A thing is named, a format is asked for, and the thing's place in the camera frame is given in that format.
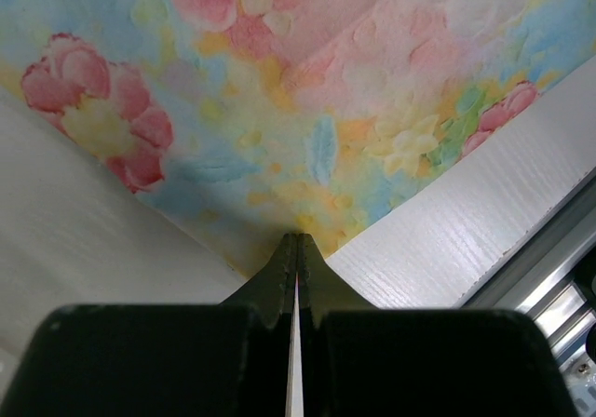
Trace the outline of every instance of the pastel painted paper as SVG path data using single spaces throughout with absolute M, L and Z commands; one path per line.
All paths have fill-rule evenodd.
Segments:
M 0 0 L 0 85 L 247 274 L 287 231 L 333 253 L 595 53 L 596 0 Z

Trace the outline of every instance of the blue leaf pattern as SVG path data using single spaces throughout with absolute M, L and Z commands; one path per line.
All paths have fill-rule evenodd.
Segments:
M 333 118 L 324 116 L 315 126 L 306 144 L 308 172 L 319 183 L 328 186 L 337 160 L 337 132 Z
M 181 160 L 171 175 L 181 181 L 201 184 L 232 182 L 258 171 L 257 166 L 240 158 L 215 156 Z

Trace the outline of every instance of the screw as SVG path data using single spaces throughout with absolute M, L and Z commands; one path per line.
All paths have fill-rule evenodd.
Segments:
M 577 367 L 577 372 L 579 373 L 588 373 L 589 372 L 589 365 L 587 363 L 582 363 Z

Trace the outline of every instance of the yellow flower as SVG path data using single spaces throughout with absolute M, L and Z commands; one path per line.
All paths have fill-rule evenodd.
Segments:
M 402 114 L 380 117 L 374 125 L 374 131 L 380 138 L 394 138 L 401 131 L 410 129 L 419 116 L 418 111 L 409 106 Z
M 433 131 L 439 121 L 438 114 L 432 114 L 403 130 L 392 142 L 392 152 L 384 158 L 385 174 L 391 176 L 398 170 L 415 176 L 420 167 L 420 156 L 432 152 L 439 146 Z
M 136 145 L 129 122 L 118 114 L 112 102 L 103 99 L 84 97 L 78 106 L 67 106 L 61 123 L 74 142 L 100 161 L 126 155 Z

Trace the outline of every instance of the floral wallpaper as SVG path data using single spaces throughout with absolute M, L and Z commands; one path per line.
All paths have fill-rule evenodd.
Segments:
M 0 0 L 0 86 L 247 275 L 287 231 L 333 253 L 595 53 L 596 0 Z

